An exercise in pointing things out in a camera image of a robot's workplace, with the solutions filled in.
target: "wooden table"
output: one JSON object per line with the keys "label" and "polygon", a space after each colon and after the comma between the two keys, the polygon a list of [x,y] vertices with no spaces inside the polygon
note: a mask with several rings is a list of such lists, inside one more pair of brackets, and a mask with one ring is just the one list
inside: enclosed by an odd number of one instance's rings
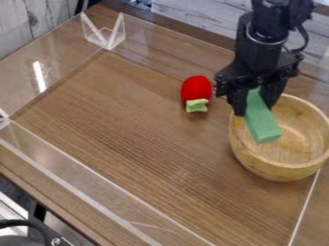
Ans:
{"label": "wooden table", "polygon": [[[118,5],[106,1],[88,11],[99,27],[114,26],[118,13],[110,7]],[[166,18],[151,17],[155,23],[173,25]],[[51,39],[63,43],[55,53],[68,66],[83,53],[96,51],[91,44],[86,51],[67,42],[70,37],[84,41],[80,25],[79,19],[72,19],[50,36],[24,47],[0,63],[0,74],[13,76],[11,65],[27,54],[47,52]],[[182,30],[193,30],[185,24],[178,25]],[[17,136],[21,151],[55,175],[72,177],[67,181],[79,185],[68,188],[68,183],[51,178],[50,173],[4,146],[0,146],[1,174],[100,245],[162,245],[166,240],[170,243],[165,245],[288,245],[290,241],[294,244],[289,245],[326,245],[328,167],[318,175],[316,194],[297,226],[313,177],[277,184],[239,166],[229,147],[231,109],[223,99],[213,100],[207,114],[183,111],[181,80],[195,74],[211,78],[233,59],[233,53],[128,16],[126,27],[128,39],[114,52],[99,51],[70,70],[56,85],[12,115],[12,120],[169,216],[174,225],[178,222],[178,228],[185,227],[187,233],[154,228],[155,217],[147,217],[147,210],[141,213],[149,223],[134,221],[143,217],[138,212],[134,214],[134,206],[114,215],[130,214],[124,227],[106,210],[114,206],[118,211],[120,207],[114,205],[112,191],[106,185],[104,189],[92,189],[104,179],[92,180],[92,172],[84,176],[80,167],[71,168],[67,156],[59,157],[44,143],[24,140],[24,135]],[[286,92],[329,113],[326,83],[301,75],[290,80]],[[8,94],[1,96],[11,100]],[[90,190],[99,204],[87,202],[80,189]],[[131,233],[131,225],[154,237]]]}

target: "green sponge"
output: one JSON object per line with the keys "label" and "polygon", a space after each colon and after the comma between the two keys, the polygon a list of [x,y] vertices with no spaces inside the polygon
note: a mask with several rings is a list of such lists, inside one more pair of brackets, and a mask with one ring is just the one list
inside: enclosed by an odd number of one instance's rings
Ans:
{"label": "green sponge", "polygon": [[282,131],[258,89],[249,91],[245,120],[257,144],[277,140]]}

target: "toy strawberry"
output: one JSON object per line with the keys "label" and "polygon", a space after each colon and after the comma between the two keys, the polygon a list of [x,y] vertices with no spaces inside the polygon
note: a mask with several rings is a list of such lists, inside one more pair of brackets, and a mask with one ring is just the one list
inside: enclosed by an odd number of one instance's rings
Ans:
{"label": "toy strawberry", "polygon": [[213,84],[201,75],[189,77],[181,86],[181,99],[186,104],[186,111],[207,111],[207,104],[213,96]]}

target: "wooden bowl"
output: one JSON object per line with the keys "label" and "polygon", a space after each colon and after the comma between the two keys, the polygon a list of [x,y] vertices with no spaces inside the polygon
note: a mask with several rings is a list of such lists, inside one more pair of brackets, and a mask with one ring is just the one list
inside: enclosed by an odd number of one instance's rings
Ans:
{"label": "wooden bowl", "polygon": [[329,158],[329,120],[308,101],[284,94],[273,108],[281,138],[257,145],[245,119],[230,117],[229,137],[235,157],[266,180],[290,182],[312,175]]}

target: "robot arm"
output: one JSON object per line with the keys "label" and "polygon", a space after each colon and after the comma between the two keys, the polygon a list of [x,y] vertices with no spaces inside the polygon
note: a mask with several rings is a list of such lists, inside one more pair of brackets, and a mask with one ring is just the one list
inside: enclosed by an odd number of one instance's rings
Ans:
{"label": "robot arm", "polygon": [[[300,53],[309,36],[304,22],[312,18],[313,0],[252,0],[253,12],[241,16],[235,42],[235,58],[219,70],[214,79],[215,96],[227,96],[234,113],[243,116],[248,91],[261,86],[261,96],[269,107],[276,104],[286,81],[298,75]],[[288,50],[289,31],[298,29],[305,45]]]}

